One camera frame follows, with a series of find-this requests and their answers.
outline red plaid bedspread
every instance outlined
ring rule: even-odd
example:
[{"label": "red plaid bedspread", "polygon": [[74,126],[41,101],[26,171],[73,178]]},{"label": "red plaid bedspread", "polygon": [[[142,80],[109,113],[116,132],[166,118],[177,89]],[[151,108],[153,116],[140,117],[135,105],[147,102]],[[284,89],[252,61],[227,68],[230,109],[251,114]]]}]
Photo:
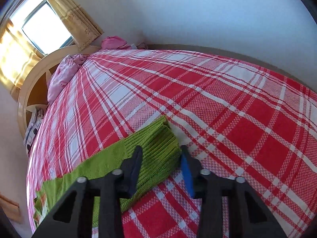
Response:
[{"label": "red plaid bedspread", "polygon": [[[180,144],[205,168],[244,176],[285,233],[298,237],[316,212],[316,101],[299,83],[235,59],[187,51],[94,53],[48,108],[31,151],[32,229],[35,190],[43,181],[165,114]],[[124,233],[196,237],[199,211],[177,170],[123,214]]]}]

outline pink cloth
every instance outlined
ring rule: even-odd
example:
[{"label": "pink cloth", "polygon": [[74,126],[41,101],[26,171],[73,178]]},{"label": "pink cloth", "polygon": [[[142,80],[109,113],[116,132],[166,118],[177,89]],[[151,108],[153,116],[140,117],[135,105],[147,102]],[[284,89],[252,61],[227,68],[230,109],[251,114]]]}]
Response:
[{"label": "pink cloth", "polygon": [[47,93],[47,101],[49,104],[52,104],[56,100],[81,65],[86,61],[86,58],[87,55],[67,55],[63,61],[61,61],[50,81]]},{"label": "pink cloth", "polygon": [[118,37],[107,37],[101,42],[101,49],[102,50],[129,50],[132,49],[130,45],[127,44],[127,42]]}]

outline green knitted sweater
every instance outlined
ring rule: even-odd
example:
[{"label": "green knitted sweater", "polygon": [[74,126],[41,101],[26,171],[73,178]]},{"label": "green knitted sweater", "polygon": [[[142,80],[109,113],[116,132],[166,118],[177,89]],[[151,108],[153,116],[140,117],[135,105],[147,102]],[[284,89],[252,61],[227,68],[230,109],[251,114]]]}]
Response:
[{"label": "green knitted sweater", "polygon": [[[62,178],[45,181],[36,192],[37,198],[34,200],[36,226],[41,222],[39,219],[44,218],[77,177],[95,179],[108,174],[119,168],[124,159],[131,157],[137,145],[143,149],[137,192],[131,199],[120,199],[122,212],[129,209],[145,192],[165,180],[179,164],[178,141],[171,132],[166,117],[162,116],[147,127],[98,152]],[[93,227],[98,226],[99,204],[100,198],[95,197]]]}]

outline green cloth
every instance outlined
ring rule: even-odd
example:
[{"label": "green cloth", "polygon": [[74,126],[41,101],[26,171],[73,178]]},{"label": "green cloth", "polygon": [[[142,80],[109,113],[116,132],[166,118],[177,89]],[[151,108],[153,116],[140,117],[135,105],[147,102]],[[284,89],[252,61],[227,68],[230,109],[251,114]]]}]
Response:
[{"label": "green cloth", "polygon": [[[47,203],[47,212],[61,198],[63,193],[79,176],[88,179],[102,177],[113,169],[120,168],[122,161],[132,156],[135,147],[143,149],[142,166],[137,182],[137,192],[131,199],[120,199],[121,211],[129,209],[145,192],[165,180],[179,164],[179,144],[169,128],[166,117],[162,116],[147,127],[122,139],[96,155],[82,162],[74,171],[43,182],[41,190],[36,191],[34,220],[42,215],[42,205]],[[93,227],[98,226],[100,198],[95,197]]]}]

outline window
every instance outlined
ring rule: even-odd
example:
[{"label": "window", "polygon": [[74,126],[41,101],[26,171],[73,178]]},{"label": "window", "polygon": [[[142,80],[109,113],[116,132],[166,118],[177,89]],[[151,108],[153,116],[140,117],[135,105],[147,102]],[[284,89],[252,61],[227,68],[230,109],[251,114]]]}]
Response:
[{"label": "window", "polygon": [[11,21],[43,54],[50,54],[73,41],[47,0],[25,0],[11,16]]}]

